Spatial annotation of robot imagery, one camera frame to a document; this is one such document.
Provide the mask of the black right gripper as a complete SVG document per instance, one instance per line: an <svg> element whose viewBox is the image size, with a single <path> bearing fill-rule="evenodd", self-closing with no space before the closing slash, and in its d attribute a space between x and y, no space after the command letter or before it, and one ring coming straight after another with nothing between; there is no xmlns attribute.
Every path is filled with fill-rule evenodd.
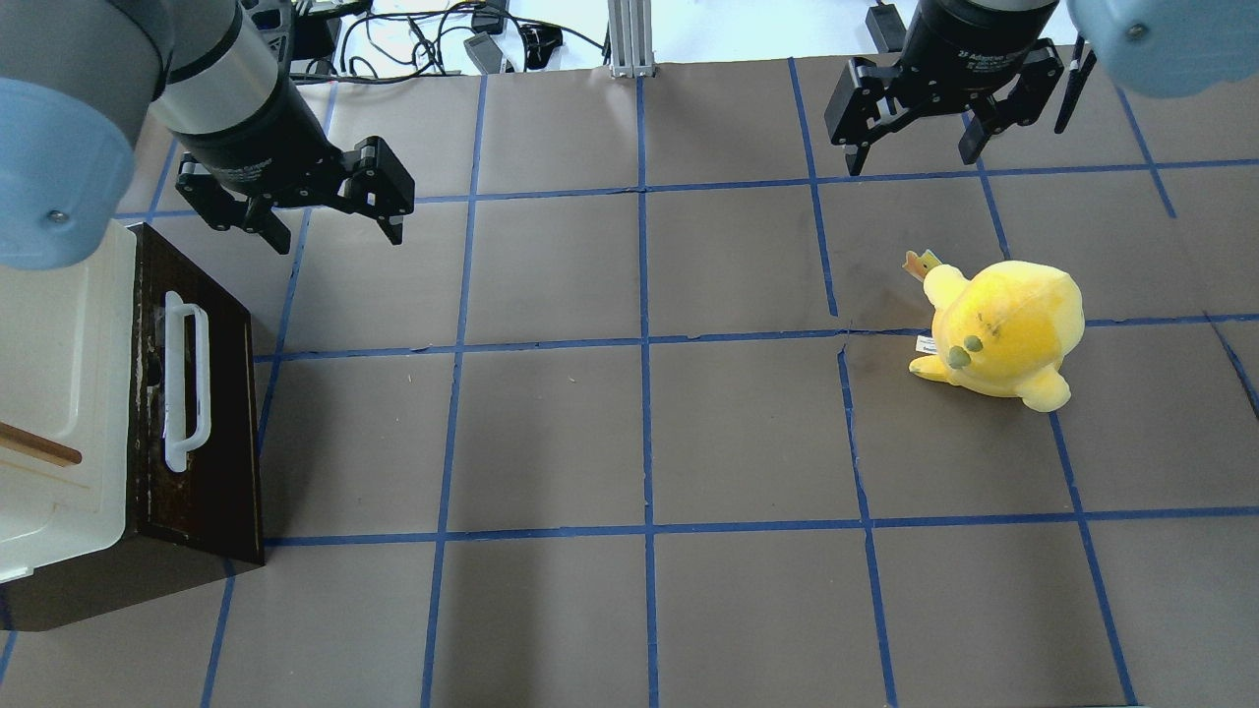
<svg viewBox="0 0 1259 708"><path fill-rule="evenodd" d="M922 1L894 66L854 57L823 108L833 147L844 149L850 176L862 175L869 149L898 134L913 110L967 110L958 144L974 165L1003 130L1035 123L1064 76L1042 30L1056 1ZM1012 84L1008 94L995 98Z"/></svg>

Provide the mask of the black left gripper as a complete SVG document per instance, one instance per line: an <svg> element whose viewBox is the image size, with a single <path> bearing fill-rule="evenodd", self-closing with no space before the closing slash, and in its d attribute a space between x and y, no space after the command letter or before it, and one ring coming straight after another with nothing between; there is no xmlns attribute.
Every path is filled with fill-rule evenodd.
<svg viewBox="0 0 1259 708"><path fill-rule="evenodd" d="M415 183L381 136L350 151L334 147L290 76L242 123L217 134L178 136L186 152L176 190L212 229L238 228L290 254L291 229L274 207L332 205L366 215L392 246L403 243Z"/></svg>

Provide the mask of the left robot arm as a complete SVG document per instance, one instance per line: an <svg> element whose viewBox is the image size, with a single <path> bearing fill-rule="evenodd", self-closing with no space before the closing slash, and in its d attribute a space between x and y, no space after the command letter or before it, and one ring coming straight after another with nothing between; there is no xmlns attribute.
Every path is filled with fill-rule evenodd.
<svg viewBox="0 0 1259 708"><path fill-rule="evenodd" d="M5 1L1 21L4 266L94 254L149 118L184 149L174 186L208 228L288 254L277 212L332 207L403 242L403 161L381 136L332 144L246 4Z"/></svg>

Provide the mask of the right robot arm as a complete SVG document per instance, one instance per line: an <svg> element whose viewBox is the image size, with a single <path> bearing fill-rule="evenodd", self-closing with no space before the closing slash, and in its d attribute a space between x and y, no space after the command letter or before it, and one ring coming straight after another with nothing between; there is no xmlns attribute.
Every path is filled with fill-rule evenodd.
<svg viewBox="0 0 1259 708"><path fill-rule="evenodd" d="M1256 72L1254 1L1069 1L1076 30L1064 60L1044 31L1055 1L922 1L896 62L850 59L823 108L831 144L857 176L869 149L914 121L968 115L964 164L990 139L1040 117L1066 83L1054 130L1063 134L1097 66L1153 98L1199 94Z"/></svg>

